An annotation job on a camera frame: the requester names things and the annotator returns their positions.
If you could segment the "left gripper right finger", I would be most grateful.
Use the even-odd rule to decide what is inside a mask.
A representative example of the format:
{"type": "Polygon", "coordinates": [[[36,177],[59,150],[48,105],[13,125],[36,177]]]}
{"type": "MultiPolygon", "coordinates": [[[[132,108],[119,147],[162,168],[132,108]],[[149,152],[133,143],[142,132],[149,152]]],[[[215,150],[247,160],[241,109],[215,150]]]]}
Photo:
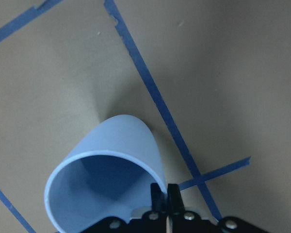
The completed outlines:
{"type": "Polygon", "coordinates": [[[167,209],[169,215],[180,215],[185,211],[180,189],[177,184],[173,183],[168,184],[167,209]]]}

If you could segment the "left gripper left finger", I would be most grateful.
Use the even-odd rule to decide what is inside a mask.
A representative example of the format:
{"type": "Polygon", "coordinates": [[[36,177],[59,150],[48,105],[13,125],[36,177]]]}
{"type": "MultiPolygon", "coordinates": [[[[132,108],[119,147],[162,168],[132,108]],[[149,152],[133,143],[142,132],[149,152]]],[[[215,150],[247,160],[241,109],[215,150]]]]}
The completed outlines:
{"type": "Polygon", "coordinates": [[[166,214],[166,197],[157,183],[150,185],[151,210],[166,214]]]}

